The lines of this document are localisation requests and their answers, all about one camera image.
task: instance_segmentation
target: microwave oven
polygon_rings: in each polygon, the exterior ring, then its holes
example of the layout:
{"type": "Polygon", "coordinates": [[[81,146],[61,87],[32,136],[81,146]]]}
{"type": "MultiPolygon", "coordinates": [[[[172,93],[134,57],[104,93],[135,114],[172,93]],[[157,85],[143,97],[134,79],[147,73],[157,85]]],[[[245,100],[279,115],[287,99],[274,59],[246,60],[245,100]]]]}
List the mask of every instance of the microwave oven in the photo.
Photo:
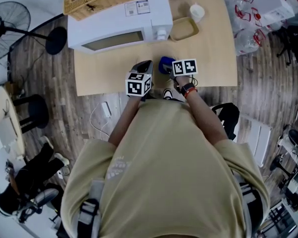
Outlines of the microwave oven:
{"type": "Polygon", "coordinates": [[[68,17],[69,48],[93,54],[167,40],[173,26],[168,0],[134,0],[84,20],[68,17]]]}

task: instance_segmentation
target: blue object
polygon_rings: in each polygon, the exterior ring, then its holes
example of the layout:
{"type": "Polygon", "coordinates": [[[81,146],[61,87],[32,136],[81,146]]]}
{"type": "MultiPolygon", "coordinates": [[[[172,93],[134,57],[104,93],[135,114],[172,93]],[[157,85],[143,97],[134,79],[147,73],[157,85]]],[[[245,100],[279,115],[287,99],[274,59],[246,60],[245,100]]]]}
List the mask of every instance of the blue object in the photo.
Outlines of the blue object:
{"type": "Polygon", "coordinates": [[[173,58],[161,57],[159,62],[159,71],[162,74],[171,74],[172,72],[172,62],[175,61],[173,58]]]}

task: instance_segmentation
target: label sticker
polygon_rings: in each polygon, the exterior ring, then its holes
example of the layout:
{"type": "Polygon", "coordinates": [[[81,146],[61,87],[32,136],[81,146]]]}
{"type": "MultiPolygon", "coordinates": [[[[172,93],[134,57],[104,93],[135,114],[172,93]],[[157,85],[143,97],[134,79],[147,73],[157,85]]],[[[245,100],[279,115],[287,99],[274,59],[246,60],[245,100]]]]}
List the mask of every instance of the label sticker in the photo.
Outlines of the label sticker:
{"type": "Polygon", "coordinates": [[[148,0],[129,2],[125,4],[126,17],[150,13],[148,0]]]}
{"type": "Polygon", "coordinates": [[[126,17],[137,15],[136,2],[130,2],[125,4],[126,17]]]}
{"type": "Polygon", "coordinates": [[[137,1],[137,12],[138,14],[150,13],[148,0],[137,1]]]}

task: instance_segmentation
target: person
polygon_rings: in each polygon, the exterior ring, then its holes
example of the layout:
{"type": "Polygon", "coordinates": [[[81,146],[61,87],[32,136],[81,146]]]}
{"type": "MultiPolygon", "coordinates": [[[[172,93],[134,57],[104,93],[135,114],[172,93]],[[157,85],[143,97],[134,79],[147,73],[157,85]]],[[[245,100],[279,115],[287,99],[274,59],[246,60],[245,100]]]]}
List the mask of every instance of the person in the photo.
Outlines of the person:
{"type": "Polygon", "coordinates": [[[131,96],[108,142],[82,149],[61,206],[71,237],[80,236],[80,208],[98,180],[100,238],[251,237],[267,216],[269,194],[248,145],[228,140],[188,77],[175,80],[187,103],[170,90],[144,103],[131,96]]]}
{"type": "Polygon", "coordinates": [[[15,177],[14,169],[9,169],[9,185],[0,194],[0,213],[5,216],[14,215],[25,196],[28,196],[28,199],[34,198],[44,181],[70,163],[60,153],[55,153],[55,158],[49,161],[54,146],[46,136],[41,137],[39,141],[43,145],[41,152],[20,169],[15,177]]]}

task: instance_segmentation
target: black stool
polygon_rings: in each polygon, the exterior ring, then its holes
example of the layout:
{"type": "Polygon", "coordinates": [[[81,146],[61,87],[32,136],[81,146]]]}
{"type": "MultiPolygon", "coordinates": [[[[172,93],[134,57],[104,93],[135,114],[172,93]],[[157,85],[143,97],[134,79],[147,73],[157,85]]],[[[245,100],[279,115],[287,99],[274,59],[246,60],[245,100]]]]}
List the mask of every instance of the black stool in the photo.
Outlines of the black stool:
{"type": "Polygon", "coordinates": [[[22,133],[38,127],[43,129],[49,122],[49,111],[45,100],[38,94],[13,101],[15,106],[28,103],[29,117],[20,121],[22,133]]]}

